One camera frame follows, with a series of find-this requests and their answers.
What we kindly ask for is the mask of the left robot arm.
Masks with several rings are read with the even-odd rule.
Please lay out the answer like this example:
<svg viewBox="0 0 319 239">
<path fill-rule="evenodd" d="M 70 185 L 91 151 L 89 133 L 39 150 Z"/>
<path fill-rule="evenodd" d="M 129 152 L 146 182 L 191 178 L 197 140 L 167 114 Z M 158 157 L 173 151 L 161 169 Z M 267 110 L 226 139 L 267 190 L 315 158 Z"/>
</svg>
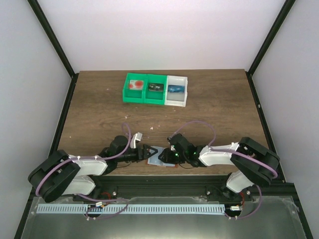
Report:
<svg viewBox="0 0 319 239">
<path fill-rule="evenodd" d="M 85 195 L 90 201 L 97 201 L 102 189 L 93 180 L 113 172 L 120 162 L 140 162 L 157 154 L 158 149 L 144 144 L 138 146 L 141 134 L 131 139 L 118 135 L 95 156 L 74 156 L 64 150 L 53 152 L 28 176 L 28 181 L 37 196 L 50 203 L 63 195 Z"/>
</svg>

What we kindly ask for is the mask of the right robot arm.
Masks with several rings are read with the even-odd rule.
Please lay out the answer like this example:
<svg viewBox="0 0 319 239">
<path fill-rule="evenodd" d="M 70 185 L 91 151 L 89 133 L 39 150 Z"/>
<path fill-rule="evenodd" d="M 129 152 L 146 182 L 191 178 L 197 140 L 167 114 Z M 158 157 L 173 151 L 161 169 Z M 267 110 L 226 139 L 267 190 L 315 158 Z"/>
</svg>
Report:
<svg viewBox="0 0 319 239">
<path fill-rule="evenodd" d="M 230 173 L 225 185 L 221 186 L 223 198 L 232 201 L 244 189 L 253 185 L 267 187 L 278 177 L 280 159 L 273 151 L 249 137 L 229 145 L 195 146 L 182 134 L 168 138 L 170 148 L 165 148 L 159 160 L 169 164 L 188 163 L 193 167 L 233 165 L 236 172 Z"/>
</svg>

